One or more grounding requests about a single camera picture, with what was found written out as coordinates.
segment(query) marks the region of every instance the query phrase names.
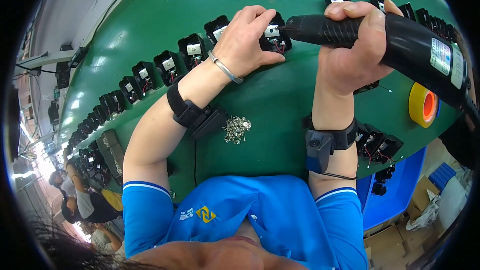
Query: wrist strap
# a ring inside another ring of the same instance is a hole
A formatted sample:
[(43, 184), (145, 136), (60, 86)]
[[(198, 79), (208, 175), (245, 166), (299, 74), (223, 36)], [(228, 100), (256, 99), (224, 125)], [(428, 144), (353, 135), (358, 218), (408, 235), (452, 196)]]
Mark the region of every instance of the wrist strap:
[(191, 127), (195, 120), (203, 114), (203, 110), (193, 102), (183, 100), (179, 93), (178, 81), (168, 88), (166, 99), (174, 113), (173, 120), (183, 127)]
[(222, 69), (223, 73), (225, 73), (232, 81), (237, 84), (243, 83), (243, 78), (237, 77), (233, 73), (231, 73), (230, 70), (227, 69), (227, 67), (225, 67), (225, 65), (222, 64), (222, 62), (220, 62), (220, 60), (213, 55), (213, 50), (208, 51), (208, 56), (212, 59), (213, 63), (217, 65), (220, 69)]
[[(302, 128), (315, 130), (312, 122), (312, 113), (302, 118)], [(332, 148), (333, 150), (346, 150), (350, 148), (357, 138), (358, 122), (353, 117), (352, 123), (343, 130), (317, 130), (324, 133), (329, 133), (333, 137)]]

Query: black wristband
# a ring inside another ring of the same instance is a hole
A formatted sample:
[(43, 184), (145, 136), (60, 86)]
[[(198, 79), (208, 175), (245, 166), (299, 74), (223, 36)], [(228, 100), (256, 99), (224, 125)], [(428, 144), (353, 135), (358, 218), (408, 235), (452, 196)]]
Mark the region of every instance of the black wristband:
[(178, 81), (168, 88), (166, 99), (174, 115), (173, 120), (183, 127), (189, 128), (204, 112), (190, 100), (184, 101), (180, 96)]
[[(312, 122), (312, 113), (302, 118), (302, 128), (316, 130)], [(350, 148), (357, 138), (358, 123), (355, 117), (352, 123), (343, 130), (317, 130), (324, 133), (329, 133), (333, 137), (332, 149), (333, 150), (346, 150)]]

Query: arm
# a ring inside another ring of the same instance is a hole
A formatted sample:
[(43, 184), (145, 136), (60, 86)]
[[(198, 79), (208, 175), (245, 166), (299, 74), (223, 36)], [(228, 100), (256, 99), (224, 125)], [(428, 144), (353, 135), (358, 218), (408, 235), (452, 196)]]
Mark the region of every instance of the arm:
[[(258, 39), (276, 11), (247, 6), (233, 17), (213, 50), (234, 75), (244, 77), (262, 65), (282, 62), (275, 52), (262, 51)], [(204, 108), (231, 82), (210, 59), (191, 70), (178, 83), (183, 100)], [(173, 111), (162, 96), (141, 118), (131, 136), (124, 159), (124, 182), (143, 181), (170, 190), (166, 158), (177, 147), (186, 128), (173, 120)], [(143, 146), (145, 140), (150, 146)]]
[(67, 171), (68, 149), (63, 149), (63, 170)]
[[(385, 10), (402, 15), (395, 4), (385, 1)], [(313, 96), (312, 122), (316, 130), (343, 130), (355, 113), (353, 91), (379, 80), (393, 71), (380, 65), (385, 54), (385, 15), (367, 2), (332, 3), (325, 15), (339, 21), (346, 17), (365, 16), (358, 30), (358, 40), (351, 49), (322, 46)], [(330, 156), (327, 173), (355, 177), (358, 159), (356, 144), (346, 150), (335, 150)], [(338, 188), (356, 188), (355, 180), (346, 180), (310, 171), (309, 187), (315, 198)]]
[(73, 185), (75, 186), (75, 189), (82, 193), (88, 193), (75, 167), (69, 164), (69, 165), (66, 165), (65, 168), (68, 176), (70, 177), (71, 181), (73, 182)]
[(108, 239), (110, 239), (110, 245), (111, 245), (112, 250), (114, 252), (119, 250), (120, 247), (122, 247), (122, 243), (117, 238), (117, 236), (114, 235), (113, 233), (111, 233), (108, 229), (106, 229), (105, 226), (103, 226), (102, 224), (99, 224), (99, 223), (95, 223), (94, 225), (95, 225), (96, 228), (98, 228), (100, 231), (102, 231)]

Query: hand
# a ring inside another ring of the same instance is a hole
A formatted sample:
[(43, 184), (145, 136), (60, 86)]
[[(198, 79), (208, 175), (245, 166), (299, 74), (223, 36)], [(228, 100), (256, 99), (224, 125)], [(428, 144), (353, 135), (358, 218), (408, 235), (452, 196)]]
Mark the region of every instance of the hand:
[(94, 223), (93, 226), (101, 231), (105, 230), (105, 226), (103, 226), (101, 223)]
[[(391, 1), (385, 0), (385, 11), (403, 16)], [(323, 81), (337, 95), (348, 95), (358, 88), (384, 78), (393, 69), (379, 64), (387, 49), (385, 14), (368, 2), (334, 2), (325, 16), (340, 21), (346, 17), (365, 16), (358, 29), (358, 39), (351, 49), (322, 46), (318, 54), (318, 71)]]
[(262, 65), (285, 61), (277, 52), (263, 51), (258, 39), (277, 12), (259, 5), (246, 6), (233, 17), (213, 49), (213, 55), (237, 77), (244, 77)]

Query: dark hair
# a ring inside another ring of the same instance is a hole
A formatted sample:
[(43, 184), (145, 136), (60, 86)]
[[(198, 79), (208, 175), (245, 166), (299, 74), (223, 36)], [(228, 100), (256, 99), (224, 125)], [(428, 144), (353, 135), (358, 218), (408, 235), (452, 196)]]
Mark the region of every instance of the dark hair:
[(78, 207), (75, 209), (75, 213), (72, 216), (72, 212), (67, 207), (67, 201), (68, 197), (64, 196), (63, 202), (61, 203), (61, 214), (63, 215), (63, 218), (65, 218), (65, 220), (67, 220), (71, 224), (74, 224), (77, 221), (82, 221), (83, 218), (80, 216)]
[(51, 174), (50, 174), (50, 178), (48, 179), (48, 183), (51, 185), (51, 186), (54, 186), (55, 188), (60, 188), (58, 183), (55, 182), (55, 178), (57, 178), (57, 176), (59, 176), (60, 174), (57, 172), (57, 171), (53, 171)]
[(34, 220), (32, 227), (41, 246), (57, 269), (166, 270), (130, 260), (119, 261), (113, 255), (93, 251), (86, 242), (75, 239), (55, 222), (46, 224), (41, 220)]

